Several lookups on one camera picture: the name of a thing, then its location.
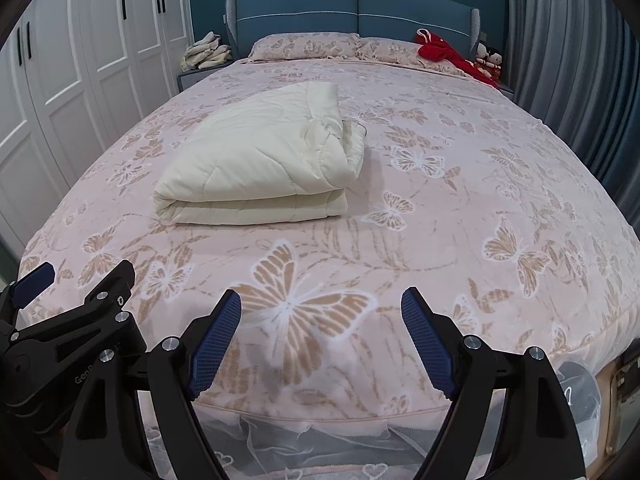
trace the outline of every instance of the plush doll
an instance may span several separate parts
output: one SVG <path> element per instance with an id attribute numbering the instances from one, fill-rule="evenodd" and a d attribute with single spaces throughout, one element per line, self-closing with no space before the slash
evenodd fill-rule
<path id="1" fill-rule="evenodd" d="M 489 57 L 489 53 L 487 52 L 486 47 L 482 43 L 478 43 L 478 50 L 476 51 L 476 62 L 474 66 L 485 76 L 488 78 L 492 78 L 491 72 L 486 69 L 487 58 Z"/>
<path id="2" fill-rule="evenodd" d="M 488 57 L 486 58 L 485 65 L 491 73 L 491 79 L 498 82 L 500 80 L 500 73 L 502 72 L 502 54 L 494 48 L 488 48 L 487 54 Z"/>

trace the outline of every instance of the pillowcase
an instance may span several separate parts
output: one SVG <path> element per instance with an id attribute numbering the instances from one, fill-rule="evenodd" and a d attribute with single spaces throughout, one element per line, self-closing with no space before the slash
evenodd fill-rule
<path id="1" fill-rule="evenodd" d="M 418 55 L 421 45 L 410 41 L 388 38 L 360 38 L 357 56 L 362 61 L 377 61 L 416 68 L 426 68 L 449 75 L 466 76 L 465 72 L 453 66 L 450 61 L 435 63 Z"/>
<path id="2" fill-rule="evenodd" d="M 356 59 L 359 35 L 344 32 L 297 32 L 271 34 L 254 43 L 249 60 L 318 59 L 339 57 Z"/>

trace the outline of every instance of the nightstand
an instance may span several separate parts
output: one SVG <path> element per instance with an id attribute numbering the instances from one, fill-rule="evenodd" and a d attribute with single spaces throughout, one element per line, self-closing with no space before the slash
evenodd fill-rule
<path id="1" fill-rule="evenodd" d="M 509 88 L 502 81 L 498 81 L 498 90 L 502 92 L 502 95 L 508 97 L 510 101 L 513 101 L 513 89 Z"/>
<path id="2" fill-rule="evenodd" d="M 233 61 L 227 61 L 222 65 L 212 66 L 211 68 L 204 68 L 202 70 L 189 70 L 188 72 L 182 72 L 181 74 L 178 74 L 178 89 L 180 90 L 180 92 L 183 92 L 185 89 L 189 88 L 190 86 L 195 85 L 198 81 L 202 81 L 204 78 L 210 76 L 217 70 L 222 70 L 223 68 L 226 68 L 232 63 Z"/>

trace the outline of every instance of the pink bedspread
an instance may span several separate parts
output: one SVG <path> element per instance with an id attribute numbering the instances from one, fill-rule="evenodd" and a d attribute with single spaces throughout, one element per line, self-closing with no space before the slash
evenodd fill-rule
<path id="1" fill-rule="evenodd" d="M 348 216 L 242 227 L 156 218 L 152 190 L 196 124 L 304 80 L 337 83 L 343 116 L 367 128 Z M 221 416 L 341 433 L 442 420 L 448 402 L 400 316 L 412 285 L 495 349 L 572 352 L 593 372 L 640 335 L 640 242 L 564 143 L 488 85 L 383 64 L 236 63 L 162 106 L 29 243 L 21 274 L 45 260 L 57 270 L 31 320 L 80 304 L 122 258 L 136 267 L 127 308 L 150 347 L 226 288 L 242 296 L 240 328 L 198 401 Z"/>

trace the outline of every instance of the wardrobe door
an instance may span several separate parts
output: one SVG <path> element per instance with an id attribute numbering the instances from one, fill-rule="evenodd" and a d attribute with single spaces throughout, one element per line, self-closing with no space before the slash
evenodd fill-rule
<path id="1" fill-rule="evenodd" d="M 24 16 L 24 60 L 42 131 L 67 183 L 111 145 L 79 35 L 76 0 L 33 0 Z"/>
<path id="2" fill-rule="evenodd" d="M 0 50 L 0 235 L 17 258 L 69 190 L 29 94 L 25 24 Z"/>
<path id="3" fill-rule="evenodd" d="M 176 84 L 176 78 L 180 72 L 180 60 L 191 43 L 186 2 L 187 0 L 161 0 L 162 28 L 173 85 Z"/>
<path id="4" fill-rule="evenodd" d="M 145 116 L 126 28 L 132 0 L 75 0 L 89 78 L 114 139 Z"/>
<path id="5" fill-rule="evenodd" d="M 148 115 L 175 94 L 161 28 L 162 0 L 127 1 L 127 45 L 135 58 L 143 111 Z"/>

